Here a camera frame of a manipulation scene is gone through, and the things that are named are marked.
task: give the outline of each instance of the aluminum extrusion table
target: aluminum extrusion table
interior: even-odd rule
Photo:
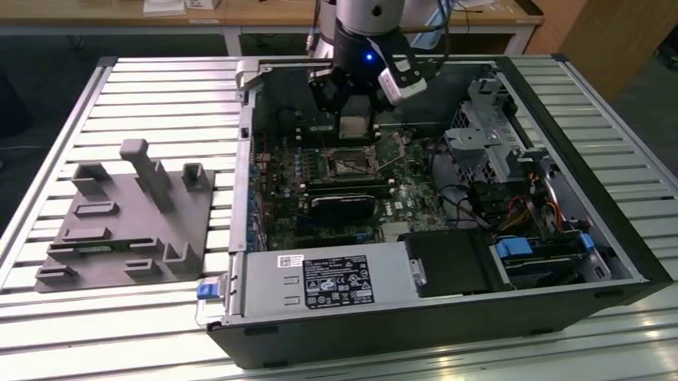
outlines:
[[[678,286],[596,314],[560,333],[482,341],[277,370],[245,371],[195,322],[198,282],[52,294],[35,272],[75,195],[76,164],[118,157],[123,139],[152,143],[168,171],[218,172],[205,275],[229,268],[239,58],[103,60],[0,240],[0,378],[51,379],[633,379],[678,371]],[[558,124],[678,278],[678,184],[568,62],[513,61]],[[540,145],[533,129],[530,138]]]

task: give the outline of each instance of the blue latch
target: blue latch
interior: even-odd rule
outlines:
[[[205,283],[198,286],[198,300],[218,299],[219,298],[219,284]]]
[[[592,236],[589,236],[588,233],[582,233],[581,238],[582,238],[584,248],[586,248],[586,251],[590,252],[592,250],[596,249],[594,239],[592,238]]]
[[[534,253],[530,242],[522,237],[505,238],[495,244],[495,249],[499,258],[506,258],[507,256],[526,256]]]
[[[359,233],[357,234],[357,243],[362,244],[370,239],[370,233]]]

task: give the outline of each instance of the gray plastic holder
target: gray plastic holder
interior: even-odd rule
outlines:
[[[215,174],[202,164],[166,172],[147,150],[142,139],[120,145],[136,174],[110,175],[99,163],[78,167],[79,192],[36,274],[38,292],[201,277]]]

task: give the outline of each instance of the power supply label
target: power supply label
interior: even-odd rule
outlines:
[[[305,295],[311,310],[374,303],[367,257],[305,260]]]

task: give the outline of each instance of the desk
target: desk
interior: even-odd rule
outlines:
[[[231,56],[242,56],[239,36],[247,33],[307,33],[314,0],[223,0],[217,10],[187,10],[170,17],[143,17],[142,0],[3,0],[0,35],[221,34]],[[499,0],[474,8],[482,13],[455,12],[451,33],[510,34],[506,54],[525,50],[544,21],[518,6]]]

